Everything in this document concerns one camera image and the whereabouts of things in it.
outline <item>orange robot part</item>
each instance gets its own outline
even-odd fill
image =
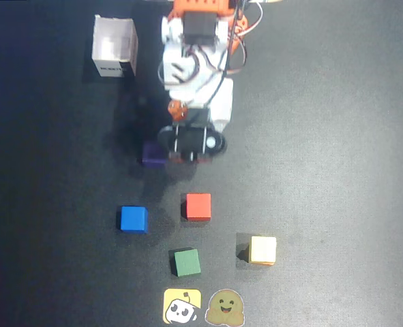
[[[168,18],[181,18],[185,12],[215,12],[219,17],[232,16],[235,10],[228,4],[229,0],[174,0],[174,9]]]
[[[168,19],[182,18],[185,12],[215,12],[218,17],[228,19],[229,29],[233,26],[235,9],[229,8],[229,0],[174,0],[174,8]],[[248,19],[240,12],[235,35],[248,28]],[[239,41],[233,40],[232,53],[239,47]]]
[[[173,121],[181,121],[188,115],[188,107],[178,100],[171,100],[168,105],[168,111],[171,114]]]

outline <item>cardboard box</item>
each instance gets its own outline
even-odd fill
[[[132,19],[95,15],[92,59],[100,76],[136,75],[138,35]]]

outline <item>yellow cube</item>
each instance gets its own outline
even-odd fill
[[[277,239],[275,237],[252,236],[250,243],[250,263],[272,266],[275,263]]]

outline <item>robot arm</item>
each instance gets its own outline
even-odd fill
[[[159,141],[177,161],[204,161],[226,148],[222,135],[233,107],[233,80],[245,65],[243,38],[251,26],[243,15],[246,0],[175,0],[162,21],[164,54],[158,76],[169,91],[173,125]],[[241,67],[231,69],[230,57],[243,51]]]

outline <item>purple cube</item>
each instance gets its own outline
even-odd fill
[[[149,168],[161,168],[168,160],[166,151],[157,142],[145,142],[142,152],[142,164]]]

